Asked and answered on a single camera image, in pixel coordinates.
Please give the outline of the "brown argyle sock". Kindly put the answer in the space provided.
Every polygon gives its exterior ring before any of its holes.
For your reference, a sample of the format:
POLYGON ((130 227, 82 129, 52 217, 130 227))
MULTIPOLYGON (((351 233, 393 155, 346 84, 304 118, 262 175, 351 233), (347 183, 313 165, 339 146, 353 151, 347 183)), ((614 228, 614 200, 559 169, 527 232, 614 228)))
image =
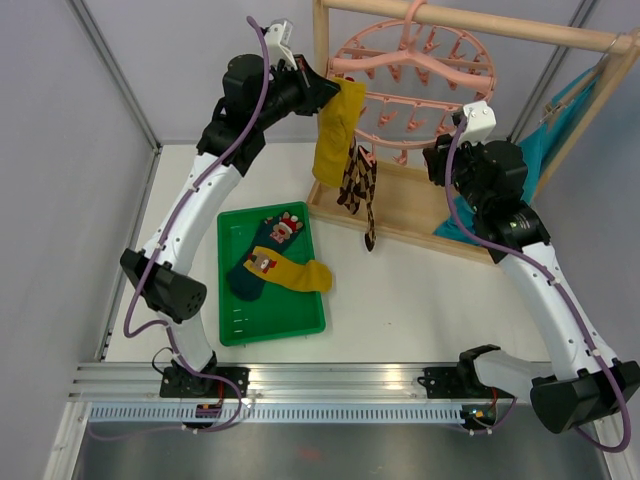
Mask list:
POLYGON ((349 148, 337 203, 344 206, 351 215, 355 215, 362 201, 367 204, 372 202, 373 195, 370 187, 370 165, 366 161, 363 149, 353 141, 349 148))
POLYGON ((367 212, 367 230, 364 242, 368 252, 372 252, 376 244, 375 215, 373 201, 377 181, 377 163, 369 158, 370 152, 364 147, 358 148, 360 179, 362 181, 364 200, 367 212))

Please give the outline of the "pink round clip hanger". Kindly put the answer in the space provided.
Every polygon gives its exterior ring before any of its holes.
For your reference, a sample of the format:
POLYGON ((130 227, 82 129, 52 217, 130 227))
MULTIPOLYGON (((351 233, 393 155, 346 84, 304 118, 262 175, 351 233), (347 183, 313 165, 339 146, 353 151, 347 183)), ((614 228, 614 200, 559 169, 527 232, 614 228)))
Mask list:
POLYGON ((490 101, 497 84, 495 64, 473 34, 415 20, 424 4, 413 1, 403 19, 357 32, 327 64, 328 74, 366 84, 355 134, 401 166, 410 151, 453 133, 451 115, 490 101))

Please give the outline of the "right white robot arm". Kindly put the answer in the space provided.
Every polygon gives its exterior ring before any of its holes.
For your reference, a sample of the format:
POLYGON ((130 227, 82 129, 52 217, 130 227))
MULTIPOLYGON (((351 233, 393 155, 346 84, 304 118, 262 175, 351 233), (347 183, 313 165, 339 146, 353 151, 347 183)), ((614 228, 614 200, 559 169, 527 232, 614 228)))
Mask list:
POLYGON ((639 365, 619 358, 568 285, 546 227, 522 198, 528 173, 522 149, 506 140, 471 143, 444 134, 423 156, 461 233, 486 248, 527 302, 550 358, 543 370, 497 345, 475 347, 459 356, 459 388, 469 395, 495 388, 525 400, 555 434, 618 415, 621 440, 601 448, 623 451, 631 442, 628 402, 639 388, 639 365), (470 226, 455 210, 459 200, 471 207, 470 226))

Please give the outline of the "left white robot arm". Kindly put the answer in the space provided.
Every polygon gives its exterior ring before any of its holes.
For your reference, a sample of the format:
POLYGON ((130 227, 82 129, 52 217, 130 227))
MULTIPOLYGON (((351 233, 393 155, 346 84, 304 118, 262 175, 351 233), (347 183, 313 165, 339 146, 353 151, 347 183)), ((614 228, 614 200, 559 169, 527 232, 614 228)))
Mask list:
POLYGON ((134 288, 124 335, 134 338, 162 327, 173 354, 164 380, 182 381, 197 397, 210 395, 217 383, 239 387, 216 372, 217 359, 200 316, 207 288, 189 275, 196 250, 226 197, 265 147, 265 131, 289 114, 319 113, 341 90, 301 55, 286 65, 255 54, 229 61, 222 88, 171 210, 141 249, 127 249, 120 258, 134 288))

